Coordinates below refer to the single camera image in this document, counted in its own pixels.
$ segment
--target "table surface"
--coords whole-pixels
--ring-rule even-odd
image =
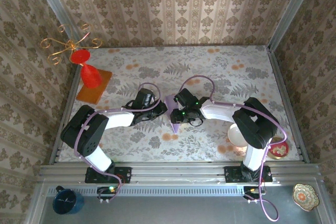
[[[320,224],[318,208],[302,210],[292,198],[292,186],[268,187],[265,199],[278,209],[277,224]],[[243,197],[117,197],[100,204],[96,197],[85,197],[85,204],[74,215],[58,215],[48,197],[40,224],[138,223],[138,224],[269,224],[260,204],[247,203]],[[265,203],[271,217],[275,211]]]
[[[87,63],[113,73],[99,103],[89,104],[96,110],[120,108],[135,98],[143,82],[158,85],[164,100],[176,94],[187,78],[203,74],[215,81],[215,101],[243,103],[249,97],[258,98],[288,134],[290,152],[282,160],[300,159],[265,46],[95,49]],[[212,89],[201,78],[186,87],[199,98],[209,96]],[[157,94],[152,87],[145,88]],[[84,104],[75,100],[71,117]],[[183,124],[174,134],[168,116],[163,115],[134,127],[106,130],[100,146],[115,162],[241,161],[246,148],[229,142],[231,124],[219,120],[206,120],[200,127]],[[63,144],[58,161],[78,161],[73,152]]]

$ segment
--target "floral tablecloth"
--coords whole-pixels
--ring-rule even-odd
[[[216,101],[242,103],[250,96],[256,97],[288,133],[290,152],[283,160],[299,159],[265,46],[96,49],[91,51],[88,64],[113,73],[99,103],[89,104],[97,110],[125,105],[135,98],[143,82],[157,84],[164,100],[195,74],[215,81]],[[209,96],[212,89],[211,83],[201,78],[189,81],[186,87],[199,98]],[[145,88],[156,92],[150,86]],[[84,104],[75,100],[71,116]],[[231,124],[206,120],[200,127],[181,125],[178,134],[174,134],[168,116],[163,115],[134,127],[106,130],[100,146],[115,162],[239,161],[246,148],[230,143],[227,130]],[[63,144],[58,161],[77,161],[73,152]]]

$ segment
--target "wooden block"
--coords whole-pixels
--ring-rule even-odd
[[[107,87],[107,84],[109,83],[112,77],[112,72],[101,69],[98,69],[98,71],[103,78],[101,85],[99,85],[94,89],[89,89],[83,85],[83,87],[81,88],[76,97],[78,101],[88,102],[92,104],[97,104],[99,102],[105,88]]]

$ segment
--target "gold wire decoration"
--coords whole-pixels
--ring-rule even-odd
[[[63,33],[65,32],[65,27],[69,27],[70,28],[70,31],[71,31],[71,36],[70,36],[70,39],[64,43],[62,41],[59,41],[59,40],[56,40],[54,38],[45,38],[44,40],[41,41],[40,45],[42,48],[48,48],[50,47],[51,45],[51,42],[52,41],[55,41],[61,45],[64,45],[64,49],[59,51],[59,52],[54,52],[53,54],[49,55],[48,56],[48,62],[52,65],[57,65],[59,64],[61,61],[62,61],[62,57],[59,56],[59,54],[61,54],[62,52],[65,52],[67,50],[71,50],[71,54],[70,54],[70,57],[72,55],[72,53],[77,49],[77,48],[82,48],[82,49],[95,49],[95,48],[99,48],[102,44],[103,44],[103,41],[100,39],[100,38],[94,38],[91,40],[91,43],[94,44],[95,46],[93,47],[82,47],[80,46],[79,44],[85,40],[91,32],[87,32],[84,37],[82,37],[79,41],[77,42],[74,42],[74,39],[73,39],[73,35],[74,35],[74,32],[72,30],[72,26],[71,25],[68,25],[68,24],[65,24],[65,25],[60,25],[58,28],[57,28],[57,31],[60,32],[60,33]],[[85,31],[85,30],[88,30],[90,27],[90,24],[83,24],[80,26],[80,29]]]

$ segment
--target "white bowl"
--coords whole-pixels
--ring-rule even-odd
[[[235,123],[230,126],[229,130],[227,131],[227,136],[235,147],[246,147],[248,145],[242,133],[238,129],[237,124]]]

